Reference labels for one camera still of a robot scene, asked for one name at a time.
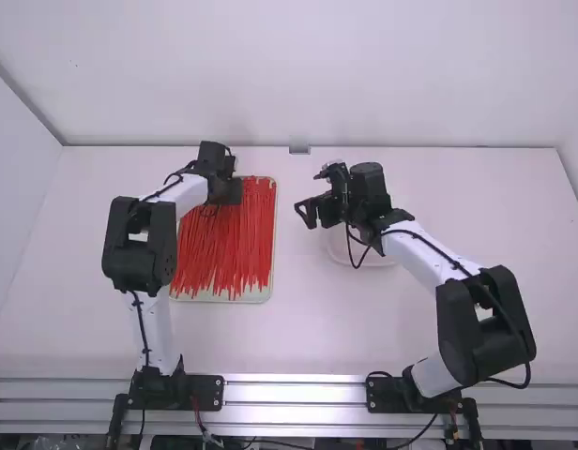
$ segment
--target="white table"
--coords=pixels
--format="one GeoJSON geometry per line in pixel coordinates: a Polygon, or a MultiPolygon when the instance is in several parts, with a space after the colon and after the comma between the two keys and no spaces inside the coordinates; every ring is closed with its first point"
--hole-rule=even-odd
{"type": "MultiPolygon", "coordinates": [[[[578,408],[570,409],[578,407],[578,204],[554,149],[234,151],[241,174],[279,183],[272,297],[172,307],[187,370],[230,380],[222,412],[206,417],[214,431],[406,436],[427,419],[368,414],[361,381],[375,369],[397,374],[436,350],[433,297],[399,266],[354,271],[332,262],[321,232],[293,211],[327,189],[312,181],[320,166],[343,158],[382,163],[395,206],[471,260],[503,263],[516,275],[538,345],[534,387],[476,388],[484,434],[578,439],[578,408]]],[[[0,431],[21,423],[28,431],[106,429],[136,357],[130,318],[100,269],[109,204],[153,190],[195,155],[183,147],[64,153],[1,311],[0,396],[18,401],[0,403],[0,431]]],[[[138,417],[129,415],[126,430],[137,430],[138,417]]],[[[147,418],[149,433],[195,431],[190,413],[147,418]]]]}

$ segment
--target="mounting bracket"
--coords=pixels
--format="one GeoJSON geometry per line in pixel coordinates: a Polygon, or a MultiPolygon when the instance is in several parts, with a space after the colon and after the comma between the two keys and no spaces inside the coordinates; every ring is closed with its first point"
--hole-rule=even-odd
{"type": "Polygon", "coordinates": [[[366,407],[369,413],[458,413],[462,409],[462,393],[452,391],[443,396],[419,401],[402,377],[366,379],[366,407]]]}

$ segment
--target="aluminum rail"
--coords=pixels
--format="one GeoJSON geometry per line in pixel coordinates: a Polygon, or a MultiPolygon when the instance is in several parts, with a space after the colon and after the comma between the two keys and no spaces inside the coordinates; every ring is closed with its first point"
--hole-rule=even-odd
{"type": "MultiPolygon", "coordinates": [[[[227,436],[414,436],[425,414],[370,414],[364,377],[343,375],[225,375],[220,412],[203,412],[210,431],[227,436]]],[[[129,380],[0,379],[0,433],[105,433],[114,396],[129,380]]],[[[578,440],[578,384],[532,384],[524,391],[483,383],[464,393],[479,404],[487,439],[578,440]]],[[[458,417],[462,435],[467,432],[458,417]]],[[[425,434],[441,438],[440,417],[425,434]]],[[[139,431],[128,412],[123,433],[139,431]]],[[[147,412],[145,434],[199,434],[192,412],[147,412]]]]}

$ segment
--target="white tabletop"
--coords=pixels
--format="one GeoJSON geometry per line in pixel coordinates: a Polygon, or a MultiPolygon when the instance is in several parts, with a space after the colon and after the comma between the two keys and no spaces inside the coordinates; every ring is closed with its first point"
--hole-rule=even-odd
{"type": "MultiPolygon", "coordinates": [[[[262,305],[173,303],[186,368],[399,372],[437,348],[434,299],[400,266],[333,262],[293,203],[327,160],[383,164],[394,205],[453,250],[516,275],[535,334],[534,380],[578,383],[578,204],[554,149],[237,148],[239,172],[279,183],[273,293],[262,305]]],[[[0,315],[0,375],[130,375],[136,349],[101,273],[109,205],[196,156],[188,147],[69,148],[0,315]]]]}

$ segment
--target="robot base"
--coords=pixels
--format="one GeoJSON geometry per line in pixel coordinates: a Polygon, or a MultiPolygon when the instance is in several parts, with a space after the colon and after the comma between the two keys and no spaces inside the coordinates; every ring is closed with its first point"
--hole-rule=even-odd
{"type": "Polygon", "coordinates": [[[216,412],[222,409],[224,378],[221,375],[188,375],[183,359],[175,372],[163,376],[156,367],[135,371],[130,382],[127,409],[216,412]]]}
{"type": "Polygon", "coordinates": [[[448,392],[424,398],[407,378],[374,377],[366,379],[366,407],[369,413],[456,413],[462,408],[462,394],[448,392]]]}

